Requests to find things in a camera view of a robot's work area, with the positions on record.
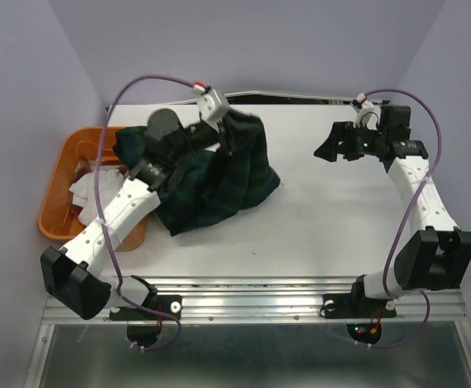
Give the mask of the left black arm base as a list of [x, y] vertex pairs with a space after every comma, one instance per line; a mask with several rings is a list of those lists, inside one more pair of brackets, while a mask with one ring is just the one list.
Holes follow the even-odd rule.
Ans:
[[163, 350], [181, 335], [183, 298], [178, 294], [162, 295], [148, 311], [134, 306], [112, 307], [109, 320], [126, 324], [129, 346], [141, 352]]

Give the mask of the green plaid skirt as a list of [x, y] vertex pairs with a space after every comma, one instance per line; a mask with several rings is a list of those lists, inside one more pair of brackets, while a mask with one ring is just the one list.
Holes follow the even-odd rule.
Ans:
[[[141, 134], [147, 123], [125, 128]], [[280, 185], [280, 177], [269, 163], [262, 120], [231, 110], [225, 123], [232, 153], [222, 152], [215, 144], [185, 157], [178, 164], [177, 187], [161, 200], [157, 214], [173, 236], [214, 226], [254, 208]]]

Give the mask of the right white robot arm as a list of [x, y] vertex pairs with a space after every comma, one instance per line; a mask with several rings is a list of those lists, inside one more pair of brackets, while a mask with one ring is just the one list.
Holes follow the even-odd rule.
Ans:
[[408, 106], [376, 108], [360, 96], [351, 101], [352, 121], [339, 121], [314, 152], [328, 162], [377, 158], [393, 181], [410, 228], [402, 249], [392, 247], [382, 272], [358, 278], [348, 296], [357, 315], [366, 315], [377, 299], [396, 299], [412, 290], [459, 289], [471, 260], [471, 232], [462, 230], [446, 210], [432, 179], [425, 145], [410, 137]]

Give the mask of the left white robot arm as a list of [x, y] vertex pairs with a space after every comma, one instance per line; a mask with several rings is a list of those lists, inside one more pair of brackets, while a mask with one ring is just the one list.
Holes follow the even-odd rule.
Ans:
[[97, 205], [97, 217], [63, 247], [48, 247], [40, 257], [47, 292], [80, 318], [95, 317], [128, 284], [132, 296], [128, 308], [138, 318], [150, 317], [156, 309], [156, 291], [141, 278], [107, 280], [101, 276], [107, 261], [115, 262], [115, 250], [133, 228], [178, 184], [178, 164], [194, 152], [216, 143], [232, 152], [227, 130], [227, 110], [183, 127], [174, 111], [152, 113], [141, 134], [132, 128], [117, 132], [114, 151], [128, 167], [128, 176], [111, 202]]

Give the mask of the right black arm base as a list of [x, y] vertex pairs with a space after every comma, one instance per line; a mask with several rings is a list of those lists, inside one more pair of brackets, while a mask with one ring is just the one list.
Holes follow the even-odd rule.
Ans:
[[319, 315], [325, 319], [346, 319], [347, 333], [358, 344], [377, 345], [382, 335], [382, 320], [396, 318], [392, 301], [364, 298], [357, 300], [350, 293], [326, 293]]

